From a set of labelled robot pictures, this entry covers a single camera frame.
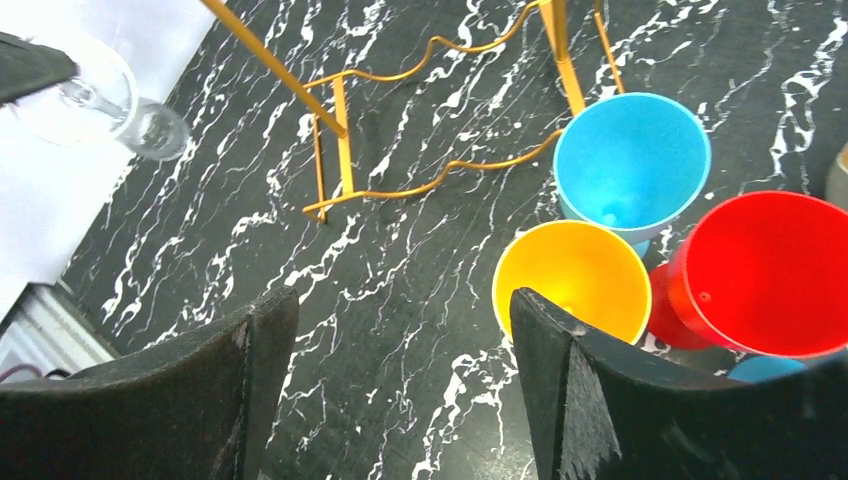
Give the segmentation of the yellow wine glass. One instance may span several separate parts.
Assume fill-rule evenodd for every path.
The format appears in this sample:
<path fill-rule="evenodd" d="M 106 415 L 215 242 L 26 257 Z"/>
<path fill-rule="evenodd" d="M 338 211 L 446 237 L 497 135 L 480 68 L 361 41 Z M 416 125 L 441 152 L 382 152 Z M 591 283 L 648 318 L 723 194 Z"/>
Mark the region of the yellow wine glass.
<path fill-rule="evenodd" d="M 495 318 L 509 339 L 512 294 L 530 288 L 577 319 L 635 345 L 647 329 L 652 287 L 635 250 L 610 230 L 557 220 L 515 238 L 492 280 Z"/>

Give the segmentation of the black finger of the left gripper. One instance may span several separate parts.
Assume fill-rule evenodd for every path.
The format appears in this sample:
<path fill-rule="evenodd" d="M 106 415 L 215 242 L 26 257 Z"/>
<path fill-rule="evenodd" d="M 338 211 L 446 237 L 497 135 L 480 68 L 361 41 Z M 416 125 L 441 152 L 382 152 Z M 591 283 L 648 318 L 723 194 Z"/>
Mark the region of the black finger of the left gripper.
<path fill-rule="evenodd" d="M 79 66 L 66 53 L 1 33 L 1 105 L 72 79 Z"/>

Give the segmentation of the red wine glass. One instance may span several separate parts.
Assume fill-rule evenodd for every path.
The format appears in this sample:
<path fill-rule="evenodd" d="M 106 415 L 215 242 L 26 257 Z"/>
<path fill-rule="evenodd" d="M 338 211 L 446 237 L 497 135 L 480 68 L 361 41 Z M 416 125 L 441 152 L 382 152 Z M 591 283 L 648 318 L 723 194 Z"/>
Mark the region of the red wine glass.
<path fill-rule="evenodd" d="M 800 359 L 847 345 L 847 213 L 824 200 L 731 198 L 649 278 L 648 330 L 674 348 Z"/>

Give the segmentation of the teal blue wine glass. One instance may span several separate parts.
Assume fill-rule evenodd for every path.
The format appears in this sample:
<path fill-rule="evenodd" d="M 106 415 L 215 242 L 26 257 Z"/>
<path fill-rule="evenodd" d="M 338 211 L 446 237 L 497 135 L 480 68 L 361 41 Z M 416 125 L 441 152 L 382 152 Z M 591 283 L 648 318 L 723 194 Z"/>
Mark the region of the teal blue wine glass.
<path fill-rule="evenodd" d="M 758 356 L 746 358 L 729 371 L 727 377 L 743 383 L 758 383 L 802 371 L 805 364 L 794 359 Z"/>

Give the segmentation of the light blue wine glass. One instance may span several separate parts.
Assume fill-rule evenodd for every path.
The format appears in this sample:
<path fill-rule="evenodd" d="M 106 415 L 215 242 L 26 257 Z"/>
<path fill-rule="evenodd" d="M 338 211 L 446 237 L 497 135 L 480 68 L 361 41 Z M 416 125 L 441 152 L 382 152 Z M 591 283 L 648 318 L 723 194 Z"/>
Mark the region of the light blue wine glass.
<path fill-rule="evenodd" d="M 711 164 L 708 135 L 688 108 L 636 92 L 578 114 L 556 142 L 552 173 L 567 218 L 606 227 L 645 256 L 699 195 Z"/>

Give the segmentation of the clear wine glass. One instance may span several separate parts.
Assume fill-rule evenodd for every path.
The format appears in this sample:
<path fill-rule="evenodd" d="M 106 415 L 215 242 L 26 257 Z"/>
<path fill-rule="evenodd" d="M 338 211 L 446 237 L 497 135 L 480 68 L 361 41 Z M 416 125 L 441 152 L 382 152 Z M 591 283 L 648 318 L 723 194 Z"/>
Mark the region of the clear wine glass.
<path fill-rule="evenodd" d="M 129 65 L 104 42 L 85 33 L 42 33 L 28 40 L 67 54 L 78 72 L 70 79 L 12 104 L 16 118 L 36 136 L 58 145 L 116 140 L 135 155 L 176 160 L 190 129 L 169 107 L 140 96 Z"/>

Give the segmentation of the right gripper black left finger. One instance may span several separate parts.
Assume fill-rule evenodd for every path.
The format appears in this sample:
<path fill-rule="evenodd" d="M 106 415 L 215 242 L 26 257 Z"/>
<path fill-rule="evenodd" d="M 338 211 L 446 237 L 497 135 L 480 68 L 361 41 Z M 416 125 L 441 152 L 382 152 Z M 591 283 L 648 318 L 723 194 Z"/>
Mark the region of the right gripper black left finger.
<path fill-rule="evenodd" d="M 145 350 L 1 388 L 5 479 L 255 479 L 299 324 L 295 290 Z"/>

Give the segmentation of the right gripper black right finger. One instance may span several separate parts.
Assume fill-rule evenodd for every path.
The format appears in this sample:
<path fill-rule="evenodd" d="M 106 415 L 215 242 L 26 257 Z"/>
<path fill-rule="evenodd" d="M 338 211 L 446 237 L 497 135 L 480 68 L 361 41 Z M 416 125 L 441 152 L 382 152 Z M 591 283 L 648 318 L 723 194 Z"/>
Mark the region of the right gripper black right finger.
<path fill-rule="evenodd" d="M 529 288 L 512 338 L 542 479 L 843 479 L 847 359 L 753 384 L 651 355 Z"/>

